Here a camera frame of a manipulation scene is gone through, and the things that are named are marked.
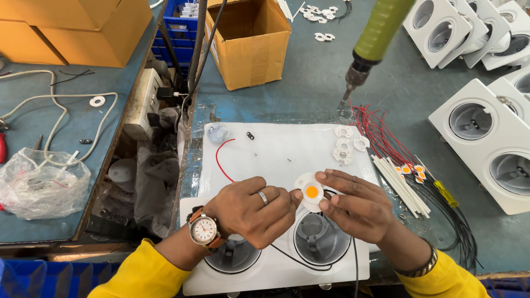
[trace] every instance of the silver ring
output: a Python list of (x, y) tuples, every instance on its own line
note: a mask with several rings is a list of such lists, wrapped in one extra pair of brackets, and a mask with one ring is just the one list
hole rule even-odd
[(269, 200), (267, 200), (267, 197), (265, 196), (264, 193), (261, 192), (261, 190), (256, 192), (256, 194), (260, 195), (260, 197), (263, 200), (263, 203), (265, 204), (265, 206), (267, 206), (267, 204), (269, 204)]

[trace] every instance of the red tool handle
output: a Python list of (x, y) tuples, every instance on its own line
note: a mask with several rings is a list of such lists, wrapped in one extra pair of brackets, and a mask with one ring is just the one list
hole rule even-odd
[(0, 164), (5, 162), (5, 155), (7, 154), (7, 147), (4, 140), (5, 135), (0, 133)]

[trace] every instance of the brown cardboard box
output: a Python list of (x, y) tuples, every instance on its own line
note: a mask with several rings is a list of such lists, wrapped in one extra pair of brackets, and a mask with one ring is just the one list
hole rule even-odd
[(37, 27), (22, 21), (0, 20), (0, 56), (18, 63), (68, 64)]
[(0, 0), (0, 20), (22, 21), (22, 16), (11, 4), (12, 0)]
[(10, 1), (29, 25), (96, 30), (103, 27), (121, 0), (0, 1)]
[(125, 67), (153, 13), (146, 0), (122, 0), (99, 30), (38, 28), (70, 64)]
[[(207, 38), (222, 0), (209, 0)], [(228, 0), (211, 53), (228, 90), (281, 79), (291, 26), (274, 0)]]

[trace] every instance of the screwdriver handle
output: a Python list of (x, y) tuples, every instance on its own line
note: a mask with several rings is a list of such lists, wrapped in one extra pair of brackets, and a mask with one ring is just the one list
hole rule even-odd
[(4, 140), (5, 135), (0, 133), (0, 164), (5, 162), (5, 155), (7, 154), (7, 147)]
[(445, 198), (445, 200), (449, 203), (449, 206), (456, 208), (458, 207), (458, 202), (455, 200), (453, 195), (444, 187), (444, 185), (441, 183), (440, 180), (434, 181), (434, 186), (438, 189), (440, 194)]

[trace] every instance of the wristwatch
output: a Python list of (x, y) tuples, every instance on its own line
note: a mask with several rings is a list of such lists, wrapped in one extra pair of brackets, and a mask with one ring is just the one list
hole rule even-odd
[(202, 212), (204, 206), (197, 206), (186, 218), (190, 227), (191, 239), (206, 248), (210, 253), (217, 252), (226, 239), (221, 238), (217, 227), (217, 219), (211, 218)]

